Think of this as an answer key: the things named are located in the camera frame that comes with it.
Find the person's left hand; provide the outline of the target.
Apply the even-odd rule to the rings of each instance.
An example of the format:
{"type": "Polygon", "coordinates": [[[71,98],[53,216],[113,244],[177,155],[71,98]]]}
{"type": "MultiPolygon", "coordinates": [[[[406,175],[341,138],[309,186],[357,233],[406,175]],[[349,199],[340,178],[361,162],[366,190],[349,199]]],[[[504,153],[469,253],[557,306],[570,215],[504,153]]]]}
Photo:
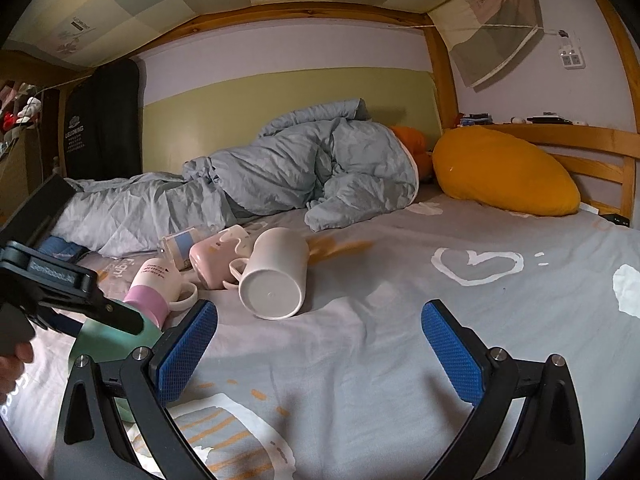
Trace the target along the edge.
{"type": "Polygon", "coordinates": [[[25,366],[33,360],[34,349],[30,342],[20,342],[10,356],[0,358],[0,404],[6,403],[6,398],[23,375],[25,366]]]}

